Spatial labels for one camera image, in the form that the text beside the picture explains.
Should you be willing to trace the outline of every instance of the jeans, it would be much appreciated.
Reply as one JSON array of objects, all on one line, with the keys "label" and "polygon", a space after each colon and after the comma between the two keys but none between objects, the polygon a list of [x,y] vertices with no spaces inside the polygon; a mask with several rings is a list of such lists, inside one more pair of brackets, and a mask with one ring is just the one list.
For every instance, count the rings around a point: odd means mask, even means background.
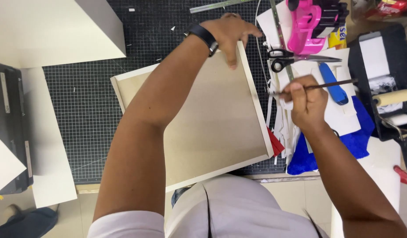
[{"label": "jeans", "polygon": [[58,214],[50,208],[38,208],[27,214],[16,214],[0,226],[0,238],[40,238],[58,221]]},{"label": "jeans", "polygon": [[173,193],[173,196],[171,197],[171,206],[174,208],[174,204],[177,202],[177,200],[180,198],[180,196],[186,192],[187,190],[189,190],[191,187],[187,187],[187,188],[179,188],[176,189]]}]

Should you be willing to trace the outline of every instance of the black cutting mat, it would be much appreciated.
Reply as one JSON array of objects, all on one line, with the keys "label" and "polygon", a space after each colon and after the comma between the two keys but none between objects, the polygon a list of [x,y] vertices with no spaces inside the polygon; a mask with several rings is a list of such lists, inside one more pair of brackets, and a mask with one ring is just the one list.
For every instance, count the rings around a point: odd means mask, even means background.
[{"label": "black cutting mat", "polygon": [[[234,6],[190,14],[190,8],[217,3],[220,0],[108,0],[124,28],[127,57],[111,60],[43,67],[58,126],[63,138],[74,182],[100,182],[106,155],[117,124],[122,116],[110,78],[143,68],[164,59],[183,38],[190,23],[221,17],[225,12],[239,13],[254,23],[258,0]],[[258,13],[270,8],[269,0],[261,0]],[[259,39],[260,46],[264,38]],[[263,62],[266,52],[262,49]],[[250,70],[258,94],[265,93],[265,80],[254,37],[246,48]],[[265,72],[269,77],[266,63]],[[264,115],[268,100],[260,101]],[[272,106],[274,126],[275,102]],[[235,175],[285,172],[285,158],[265,160],[233,171]]]}]

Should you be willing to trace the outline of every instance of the paintbrush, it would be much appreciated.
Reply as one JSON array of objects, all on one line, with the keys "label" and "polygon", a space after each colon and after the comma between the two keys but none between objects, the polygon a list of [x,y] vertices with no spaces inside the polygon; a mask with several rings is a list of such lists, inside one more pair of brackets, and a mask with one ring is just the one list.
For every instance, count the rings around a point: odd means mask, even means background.
[{"label": "paintbrush", "polygon": [[[336,86],[336,85],[342,85],[342,84],[353,84],[353,83],[356,83],[357,81],[358,81],[358,79],[357,79],[357,78],[354,78],[354,79],[343,80],[343,81],[337,81],[337,82],[328,83],[328,84],[307,86],[307,87],[304,87],[304,89],[305,89],[305,90],[321,89],[321,88],[326,88],[326,87],[331,87],[331,86]],[[282,95],[282,94],[289,94],[289,93],[285,93],[285,92],[272,93],[272,94],[266,93],[265,95],[266,95],[267,97],[269,97],[269,96],[276,96],[276,95]]]}]

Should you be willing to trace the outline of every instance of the scissors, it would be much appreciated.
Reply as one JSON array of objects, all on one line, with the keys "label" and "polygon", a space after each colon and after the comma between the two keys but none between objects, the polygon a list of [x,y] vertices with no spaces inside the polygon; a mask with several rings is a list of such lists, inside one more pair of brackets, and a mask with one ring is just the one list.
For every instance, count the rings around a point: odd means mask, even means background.
[{"label": "scissors", "polygon": [[271,64],[271,69],[275,73],[279,73],[287,65],[291,65],[294,62],[301,60],[316,61],[316,62],[341,62],[342,59],[327,57],[327,56],[315,56],[315,55],[294,55],[293,52],[289,52],[283,49],[273,49],[268,52],[268,58],[274,59]]}]

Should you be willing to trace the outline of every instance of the sleeve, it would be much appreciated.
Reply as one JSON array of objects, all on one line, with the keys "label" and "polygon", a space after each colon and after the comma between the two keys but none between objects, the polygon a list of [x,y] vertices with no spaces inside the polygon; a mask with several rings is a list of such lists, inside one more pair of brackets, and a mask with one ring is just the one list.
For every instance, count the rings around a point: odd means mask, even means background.
[{"label": "sleeve", "polygon": [[88,238],[164,238],[164,217],[150,211],[109,214],[89,228]]}]

